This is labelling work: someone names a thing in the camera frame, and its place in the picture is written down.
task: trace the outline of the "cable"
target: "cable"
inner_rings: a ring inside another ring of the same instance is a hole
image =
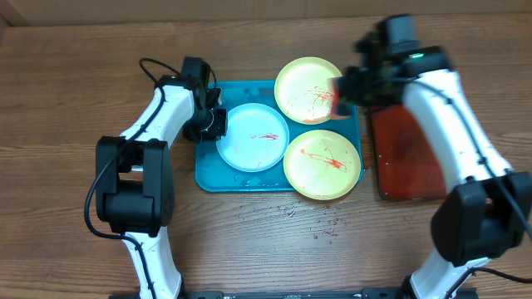
[[[210,72],[213,74],[214,88],[216,89],[216,87],[218,86],[218,82],[216,81],[216,74],[214,73],[213,69],[210,69]]]
[[[455,284],[452,285],[451,289],[449,289],[449,291],[446,293],[446,295],[443,297],[443,299],[451,298],[452,293],[455,292],[458,289],[458,287],[460,287],[462,285],[462,283],[464,283],[467,280],[469,275],[475,275],[475,272],[486,272],[486,273],[489,273],[489,274],[496,275],[498,277],[502,277],[504,279],[508,279],[508,280],[510,280],[512,282],[532,284],[532,279],[530,279],[530,278],[515,277],[513,275],[506,274],[506,273],[503,273],[503,272],[499,272],[497,270],[489,269],[489,268],[486,268],[486,267],[471,267],[471,268],[467,269],[467,271],[465,271],[464,274],[462,274],[462,276],[460,276],[460,278],[455,282]]]
[[[142,69],[142,71],[155,83],[155,86],[159,89],[160,91],[160,101],[159,101],[159,104],[157,105],[157,107],[155,108],[155,110],[153,111],[153,113],[150,115],[150,117],[148,118],[148,120],[146,120],[146,122],[139,128],[139,130],[137,130],[119,149],[118,149],[118,152],[116,153],[116,155],[111,158],[107,164],[103,167],[103,169],[101,170],[101,172],[96,176],[96,178],[94,179],[94,181],[92,182],[92,185],[91,187],[89,188],[89,192],[86,196],[86,200],[85,200],[85,208],[84,208],[84,218],[85,218],[85,225],[89,228],[89,230],[91,231],[91,233],[93,233],[95,236],[97,237],[100,237],[100,238],[107,238],[107,239],[111,239],[111,240],[126,240],[128,242],[131,242],[133,245],[135,245],[135,250],[139,252],[139,256],[140,256],[140,260],[142,262],[142,269],[144,271],[144,274],[146,276],[146,281],[148,283],[148,289],[150,289],[150,292],[151,292],[151,296],[153,299],[156,299],[156,296],[155,296],[155,289],[153,288],[153,282],[151,281],[151,278],[150,278],[150,274],[148,273],[148,263],[146,262],[146,259],[145,259],[145,255],[144,255],[144,252],[142,251],[142,245],[140,243],[138,243],[134,238],[131,238],[131,237],[128,237],[128,236],[125,236],[125,235],[119,235],[119,234],[109,234],[109,233],[102,233],[102,232],[99,232],[98,230],[96,230],[96,228],[94,228],[94,226],[92,225],[92,222],[91,222],[91,216],[89,214],[89,210],[90,210],[90,207],[91,207],[91,201],[92,201],[92,196],[94,195],[94,192],[96,191],[96,187],[98,186],[98,184],[100,183],[101,181],[101,177],[106,173],[106,171],[109,169],[109,166],[111,165],[111,163],[113,163],[120,154],[122,154],[122,152],[131,144],[132,141],[136,140],[137,137],[139,137],[142,133],[144,133],[145,129],[148,127],[148,125],[150,125],[151,121],[157,116],[157,114],[159,113],[160,109],[162,108],[163,104],[165,103],[166,101],[166,97],[165,97],[165,90],[163,89],[162,86],[159,86],[159,83],[157,81],[157,79],[155,79],[155,77],[145,68],[143,62],[144,61],[148,61],[148,62],[151,62],[151,63],[155,63],[157,65],[160,65],[160,66],[163,66],[167,69],[169,69],[170,71],[173,71],[176,75],[180,75],[180,73],[174,69],[173,67],[171,66],[168,66],[166,65],[165,63],[163,62],[160,62],[160,61],[157,61],[155,59],[151,59],[151,58],[142,58],[139,60],[139,66],[140,68]]]
[[[484,165],[488,174],[490,174],[490,176],[493,179],[495,179],[495,182],[497,183],[497,187],[499,187],[500,192],[505,197],[506,201],[510,204],[510,206],[514,210],[514,213],[517,215],[517,218],[521,221],[529,237],[532,239],[532,228],[530,227],[528,220],[526,219],[525,215],[521,211],[521,208],[519,207],[519,205],[515,202],[514,197],[510,194],[510,192],[506,189],[506,187],[500,182],[500,179],[495,175],[495,172],[493,171],[493,169],[491,169],[490,165],[487,162],[487,158],[482,154],[482,151],[480,150],[480,146],[478,142],[476,141],[475,135],[473,134],[473,130],[469,127],[466,117],[464,116],[460,108],[455,104],[454,100],[446,96],[442,91],[438,90],[434,86],[426,84],[425,82],[422,82],[422,81],[414,81],[408,78],[393,78],[389,81],[417,84],[429,91],[432,91],[434,94],[436,94],[443,100],[446,100],[448,104],[451,104],[456,114],[460,118],[465,130],[467,131],[467,134],[469,135],[469,138],[471,139],[471,143],[475,147],[476,152],[479,154],[480,161],[482,161],[482,164]]]

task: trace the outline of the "tabletop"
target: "tabletop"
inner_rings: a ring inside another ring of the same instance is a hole
[[[274,79],[301,56],[356,65],[352,43],[381,19],[8,28],[0,47],[0,297],[138,290],[124,244],[90,234],[82,210],[96,142],[129,128],[153,96],[141,57],[178,69],[184,56],[203,57],[221,81]],[[450,53],[495,147],[515,170],[532,170],[532,14],[417,16],[416,24],[423,45]],[[378,197],[371,136],[359,117],[366,172],[348,196],[327,203],[295,192],[207,193],[195,182],[194,144],[175,142],[169,234],[187,291],[398,287],[422,265],[441,200]],[[287,218],[285,210],[296,213]],[[91,216],[109,231],[94,206]],[[335,218],[342,225],[331,225]],[[323,233],[331,228],[337,236]],[[530,277],[530,256],[526,238],[490,266]],[[532,292],[487,274],[469,283],[482,298]]]

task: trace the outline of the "white object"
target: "white object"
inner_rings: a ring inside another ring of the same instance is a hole
[[[434,248],[423,267],[415,271],[410,278],[414,294],[419,299],[444,298],[449,289],[470,267],[482,267],[490,262],[487,257],[477,258],[464,266],[454,267],[446,261]]]
[[[166,98],[163,108],[151,121],[144,133],[137,137],[136,140],[148,141],[157,139],[166,141],[168,148],[171,148],[181,127],[194,114],[194,96],[192,95],[192,91],[181,86],[164,86],[163,89],[165,90]],[[150,105],[144,110],[140,118],[129,129],[122,132],[120,136],[129,139],[148,120],[159,103],[160,90],[159,88],[155,88],[153,100],[151,100]],[[132,170],[142,171],[142,166],[133,166]]]
[[[228,113],[227,135],[216,142],[222,159],[246,172],[276,165],[288,148],[289,132],[284,118],[272,107],[250,103]]]
[[[417,81],[434,86],[453,99],[495,175],[502,176],[505,175],[505,169],[511,170],[510,164],[500,156],[473,115],[457,72],[430,71],[421,74]],[[476,152],[464,124],[451,105],[434,92],[416,83],[407,84],[402,97],[403,105],[417,120],[438,160],[447,193],[456,185],[465,183],[469,176],[476,180],[490,178],[485,166],[477,163],[480,158],[479,153]],[[469,267],[484,266],[489,261],[489,258],[483,257],[469,261],[464,266],[454,267],[434,249],[424,266],[412,274],[412,290],[417,299],[441,299]]]
[[[162,227],[155,238],[150,238],[147,233],[126,233],[126,236],[134,238],[142,245],[148,272],[150,273],[153,288],[157,299],[175,299],[180,293],[181,274],[175,268],[168,240],[168,228]],[[150,289],[140,260],[140,254],[135,250],[133,243],[122,240],[130,252],[135,265],[136,275],[140,281],[140,298],[151,299]]]

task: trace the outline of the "wood grain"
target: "wood grain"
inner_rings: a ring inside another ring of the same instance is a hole
[[[201,56],[221,81],[273,79],[301,56],[356,64],[352,42],[380,19],[8,28],[0,47],[0,297],[104,298],[137,289],[124,245],[92,236],[82,207],[96,142],[129,127],[152,97],[139,58],[179,67],[183,56]],[[416,20],[423,44],[452,55],[498,150],[516,170],[532,170],[532,14]],[[187,289],[353,290],[398,286],[415,271],[432,248],[429,222],[441,201],[378,198],[371,136],[359,118],[367,170],[331,203],[290,192],[206,193],[195,183],[194,145],[177,141],[169,231]],[[332,228],[336,237],[324,233]],[[525,240],[492,266],[532,276],[531,254]],[[532,292],[483,274],[471,284],[484,298]]]

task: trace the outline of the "white plate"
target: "white plate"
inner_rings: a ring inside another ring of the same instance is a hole
[[[222,159],[232,167],[257,172],[276,165],[288,148],[284,118],[272,107],[250,103],[228,113],[227,135],[216,142]]]

